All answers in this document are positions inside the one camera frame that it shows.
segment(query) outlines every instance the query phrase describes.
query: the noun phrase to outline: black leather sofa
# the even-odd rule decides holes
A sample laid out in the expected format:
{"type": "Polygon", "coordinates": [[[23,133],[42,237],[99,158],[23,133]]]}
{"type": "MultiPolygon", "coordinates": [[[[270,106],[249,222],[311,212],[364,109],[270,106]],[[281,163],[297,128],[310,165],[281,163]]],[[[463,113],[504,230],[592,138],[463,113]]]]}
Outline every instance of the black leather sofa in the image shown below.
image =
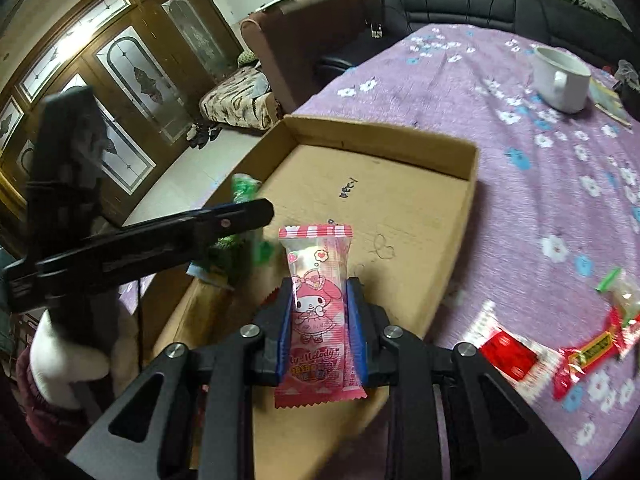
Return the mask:
{"type": "Polygon", "coordinates": [[[430,23],[468,23],[495,28],[563,47],[597,67],[616,68],[620,59],[640,67],[640,44],[617,20],[565,0],[380,0],[383,37],[369,29],[316,63],[321,84],[358,66],[430,23]]]}

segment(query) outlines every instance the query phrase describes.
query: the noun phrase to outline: red candy wrapper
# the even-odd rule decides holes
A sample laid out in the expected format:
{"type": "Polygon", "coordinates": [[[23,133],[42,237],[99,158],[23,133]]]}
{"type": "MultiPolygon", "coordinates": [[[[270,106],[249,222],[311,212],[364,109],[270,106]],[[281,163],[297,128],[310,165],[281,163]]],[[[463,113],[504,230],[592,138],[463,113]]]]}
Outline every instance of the red candy wrapper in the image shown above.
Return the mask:
{"type": "Polygon", "coordinates": [[[480,353],[498,370],[521,381],[536,364],[538,356],[511,334],[500,330],[480,347],[480,353]]]}
{"type": "Polygon", "coordinates": [[[561,348],[562,362],[554,375],[554,399],[561,400],[581,379],[593,372],[618,350],[618,328],[615,316],[610,316],[603,332],[578,348],[561,348]]]}
{"type": "Polygon", "coordinates": [[[289,369],[276,408],[366,397],[355,371],[344,302],[350,226],[280,229],[293,280],[289,369]]]}
{"type": "Polygon", "coordinates": [[[532,405],[551,383],[562,356],[498,322],[496,304],[485,301],[460,341],[477,348],[520,396],[532,405]]]}

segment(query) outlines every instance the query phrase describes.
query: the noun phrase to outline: metal screw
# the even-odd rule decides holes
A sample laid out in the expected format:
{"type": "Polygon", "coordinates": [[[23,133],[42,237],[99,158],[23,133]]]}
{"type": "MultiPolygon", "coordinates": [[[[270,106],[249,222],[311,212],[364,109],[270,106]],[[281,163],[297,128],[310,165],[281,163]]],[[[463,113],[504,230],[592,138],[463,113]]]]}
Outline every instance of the metal screw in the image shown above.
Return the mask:
{"type": "Polygon", "coordinates": [[[472,357],[476,355],[476,347],[471,343],[460,343],[458,345],[458,352],[464,357],[472,357]]]}
{"type": "Polygon", "coordinates": [[[186,345],[183,345],[182,343],[172,343],[166,348],[164,353],[167,357],[173,359],[174,357],[180,357],[182,354],[184,354],[184,351],[186,349],[186,345]]]}
{"type": "Polygon", "coordinates": [[[403,334],[402,329],[396,325],[385,326],[382,333],[389,339],[398,339],[403,334]]]}
{"type": "Polygon", "coordinates": [[[260,327],[253,323],[245,325],[240,329],[240,335],[242,337],[256,337],[259,333],[260,327]]]}

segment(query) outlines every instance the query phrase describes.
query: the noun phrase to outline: patterned blanket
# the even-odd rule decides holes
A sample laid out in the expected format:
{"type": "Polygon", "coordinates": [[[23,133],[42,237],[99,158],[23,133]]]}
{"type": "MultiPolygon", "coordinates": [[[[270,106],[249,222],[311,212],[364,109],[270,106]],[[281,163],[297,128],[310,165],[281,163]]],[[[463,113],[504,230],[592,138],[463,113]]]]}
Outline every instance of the patterned blanket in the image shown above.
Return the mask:
{"type": "Polygon", "coordinates": [[[272,92],[252,96],[259,75],[255,68],[246,66],[205,94],[200,100],[203,117],[242,128],[271,128],[279,119],[278,104],[272,92]]]}
{"type": "MultiPolygon", "coordinates": [[[[430,337],[451,348],[499,323],[546,349],[540,380],[519,391],[588,478],[640,405],[633,354],[607,360],[561,402],[550,370],[555,349],[603,329],[609,305],[593,290],[600,278],[617,265],[640,277],[640,128],[591,102],[575,116],[549,108],[531,87],[534,47],[506,32],[429,25],[334,80],[297,114],[402,124],[480,147],[466,239],[430,337]]],[[[593,75],[614,83],[596,68],[593,75]]],[[[332,478],[382,478],[380,431],[369,431],[361,452],[337,458],[332,478]]]]}

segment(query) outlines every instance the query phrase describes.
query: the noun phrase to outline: white cup handle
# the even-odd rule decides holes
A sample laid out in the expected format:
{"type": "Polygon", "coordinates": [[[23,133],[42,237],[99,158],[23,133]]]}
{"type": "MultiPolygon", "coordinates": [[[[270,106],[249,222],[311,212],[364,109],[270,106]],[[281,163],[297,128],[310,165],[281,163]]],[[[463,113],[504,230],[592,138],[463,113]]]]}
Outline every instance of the white cup handle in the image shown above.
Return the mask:
{"type": "Polygon", "coordinates": [[[566,87],[566,74],[564,72],[556,72],[556,76],[554,77],[554,90],[556,94],[563,94],[564,88],[566,87]]]}

